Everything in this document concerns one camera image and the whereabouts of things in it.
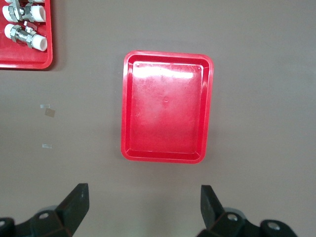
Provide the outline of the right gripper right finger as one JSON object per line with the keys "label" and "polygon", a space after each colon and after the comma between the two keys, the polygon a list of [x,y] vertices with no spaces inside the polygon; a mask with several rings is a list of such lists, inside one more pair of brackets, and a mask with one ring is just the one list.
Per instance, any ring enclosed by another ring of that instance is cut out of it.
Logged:
{"label": "right gripper right finger", "polygon": [[210,185],[202,185],[200,210],[205,229],[200,237],[260,237],[258,226],[251,224],[237,209],[223,207]]}

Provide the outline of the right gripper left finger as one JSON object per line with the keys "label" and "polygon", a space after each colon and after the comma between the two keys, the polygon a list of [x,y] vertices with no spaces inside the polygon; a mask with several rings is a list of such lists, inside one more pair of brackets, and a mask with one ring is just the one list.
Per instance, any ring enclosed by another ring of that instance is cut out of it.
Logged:
{"label": "right gripper left finger", "polygon": [[16,237],[72,237],[89,210],[87,183],[78,184],[59,205],[45,208],[15,227]]}

